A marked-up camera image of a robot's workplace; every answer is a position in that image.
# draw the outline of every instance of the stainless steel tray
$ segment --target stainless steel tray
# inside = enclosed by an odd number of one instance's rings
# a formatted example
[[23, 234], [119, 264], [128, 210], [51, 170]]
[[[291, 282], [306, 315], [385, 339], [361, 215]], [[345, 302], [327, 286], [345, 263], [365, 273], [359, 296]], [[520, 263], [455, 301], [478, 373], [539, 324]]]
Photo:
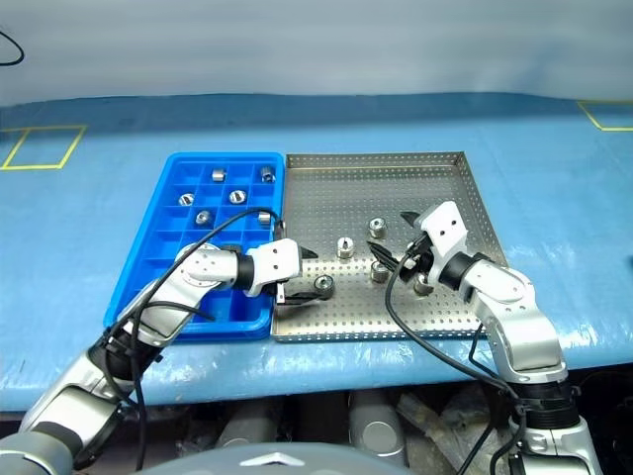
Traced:
[[[372, 239], [403, 255], [416, 232], [400, 211], [421, 212], [453, 200], [469, 230], [467, 247], [496, 262], [505, 257], [490, 223], [463, 152], [288, 155], [284, 216], [288, 237], [314, 250], [319, 259], [304, 261], [304, 275], [286, 285], [286, 293], [312, 290], [329, 274], [334, 296], [299, 308], [278, 307], [272, 334], [279, 341], [402, 338], [384, 305], [386, 284], [370, 281], [374, 258], [366, 241], [368, 222], [387, 220], [387, 238]], [[354, 240], [355, 254], [336, 256], [341, 237]], [[394, 289], [395, 308], [425, 336], [470, 336], [479, 322], [457, 296], [435, 288], [418, 297], [412, 283]]]

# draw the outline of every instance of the blue table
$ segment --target blue table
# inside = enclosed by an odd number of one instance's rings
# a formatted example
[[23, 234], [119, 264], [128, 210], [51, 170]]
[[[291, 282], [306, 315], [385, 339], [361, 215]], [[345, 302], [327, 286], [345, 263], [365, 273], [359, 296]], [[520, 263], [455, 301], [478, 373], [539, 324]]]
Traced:
[[[630, 110], [596, 113], [633, 125]], [[25, 410], [102, 331], [178, 150], [465, 150], [508, 261], [535, 283], [570, 366], [633, 360], [633, 132], [601, 131], [573, 101], [222, 95], [0, 109], [0, 129], [58, 125], [87, 126], [63, 167], [11, 169], [57, 163], [79, 130], [32, 130], [0, 168], [0, 411]], [[21, 136], [0, 133], [0, 159]], [[437, 345], [465, 360], [470, 343]], [[462, 377], [408, 341], [176, 344], [164, 356], [144, 378], [151, 404]]]

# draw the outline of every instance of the metal nut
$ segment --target metal nut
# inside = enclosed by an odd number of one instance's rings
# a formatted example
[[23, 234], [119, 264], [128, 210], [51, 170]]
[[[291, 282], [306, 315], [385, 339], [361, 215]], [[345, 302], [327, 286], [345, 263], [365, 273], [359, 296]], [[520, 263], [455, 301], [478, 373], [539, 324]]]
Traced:
[[275, 182], [275, 171], [271, 166], [262, 166], [261, 170], [259, 170], [259, 174], [261, 175], [261, 181], [264, 183]]
[[191, 206], [194, 203], [194, 194], [193, 193], [185, 193], [180, 198], [178, 198], [178, 204], [180, 206]]
[[198, 213], [196, 215], [196, 224], [198, 226], [204, 226], [207, 225], [208, 223], [211, 222], [211, 219], [213, 218], [211, 212], [207, 211], [207, 210], [203, 210], [200, 213]]
[[387, 282], [387, 279], [389, 278], [389, 269], [385, 267], [385, 264], [375, 260], [372, 262], [369, 275], [374, 282], [382, 284], [383, 282]]
[[234, 190], [228, 194], [228, 200], [233, 205], [241, 205], [246, 201], [246, 192], [244, 190]]
[[354, 255], [354, 241], [351, 237], [342, 237], [336, 243], [336, 255], [341, 259], [349, 259]]
[[266, 213], [265, 211], [260, 211], [257, 215], [257, 221], [263, 227], [270, 226], [270, 213]]
[[216, 183], [222, 183], [226, 179], [226, 170], [216, 168], [211, 172], [211, 179]]
[[387, 222], [383, 218], [372, 219], [367, 227], [372, 238], [384, 239], [387, 237]]
[[320, 275], [315, 279], [315, 290], [321, 300], [327, 300], [334, 295], [334, 279], [329, 275]]
[[426, 297], [433, 292], [433, 286], [428, 285], [424, 274], [417, 274], [415, 276], [415, 281], [413, 282], [413, 290], [420, 297]]

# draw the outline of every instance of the robotic arm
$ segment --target robotic arm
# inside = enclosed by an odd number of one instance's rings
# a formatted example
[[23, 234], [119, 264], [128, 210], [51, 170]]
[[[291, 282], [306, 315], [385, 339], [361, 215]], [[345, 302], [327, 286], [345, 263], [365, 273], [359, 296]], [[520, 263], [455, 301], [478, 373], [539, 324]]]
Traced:
[[[403, 215], [422, 235], [409, 247], [411, 258], [401, 276], [421, 272], [429, 285], [442, 284], [459, 292], [487, 330], [498, 375], [526, 410], [527, 427], [518, 452], [510, 458], [512, 473], [600, 475], [556, 330], [536, 306], [529, 279], [482, 254], [466, 253], [467, 231], [454, 202], [422, 215]], [[371, 243], [370, 248], [395, 269], [388, 251]], [[515, 420], [510, 426], [518, 430]]]
[[[178, 258], [188, 247], [181, 250]], [[232, 287], [255, 297], [267, 286], [301, 274], [303, 249], [283, 238], [247, 254], [205, 243], [171, 273], [149, 303], [197, 308], [212, 290]], [[129, 316], [156, 282], [149, 283], [119, 315], [119, 324], [83, 352], [27, 412], [20, 431], [0, 440], [3, 473], [61, 475], [91, 462], [121, 419], [121, 403], [134, 390]], [[142, 311], [136, 355], [141, 371], [159, 358], [191, 319], [173, 307]]]

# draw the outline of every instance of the gray machinery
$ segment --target gray machinery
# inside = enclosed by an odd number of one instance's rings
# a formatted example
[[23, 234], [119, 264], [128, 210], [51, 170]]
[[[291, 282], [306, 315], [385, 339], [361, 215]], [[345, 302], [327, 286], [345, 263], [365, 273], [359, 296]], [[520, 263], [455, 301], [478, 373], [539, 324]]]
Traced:
[[[422, 273], [429, 285], [443, 284], [459, 292], [485, 326], [497, 366], [498, 375], [488, 370], [478, 377], [506, 391], [515, 406], [510, 419], [512, 473], [601, 474], [587, 423], [574, 402], [558, 337], [536, 306], [532, 283], [481, 254], [467, 254], [467, 231], [455, 203], [403, 217], [419, 237], [400, 261], [370, 244], [378, 260], [393, 272], [386, 299], [390, 315], [401, 323], [389, 304], [399, 277], [408, 280]], [[123, 402], [134, 404], [130, 394], [139, 374], [159, 359], [208, 292], [232, 287], [254, 297], [263, 290], [277, 295], [280, 302], [283, 282], [301, 274], [302, 256], [310, 254], [288, 238], [246, 254], [202, 242], [182, 249], [172, 268], [148, 284], [118, 322], [42, 395], [25, 415], [19, 432], [0, 440], [0, 473], [69, 475], [73, 465], [93, 460], [121, 419]], [[440, 359], [450, 359], [403, 330]], [[462, 370], [475, 372], [472, 367]], [[371, 427], [366, 432], [370, 433], [377, 426], [362, 406], [354, 404], [360, 425], [352, 437], [362, 438], [363, 430]], [[383, 427], [378, 429], [377, 439], [384, 439]], [[402, 457], [401, 446], [396, 440], [393, 451], [383, 455], [388, 460]], [[402, 466], [384, 460], [325, 444], [255, 443], [214, 449], [143, 473], [257, 473], [262, 465], [270, 473], [405, 473]]]

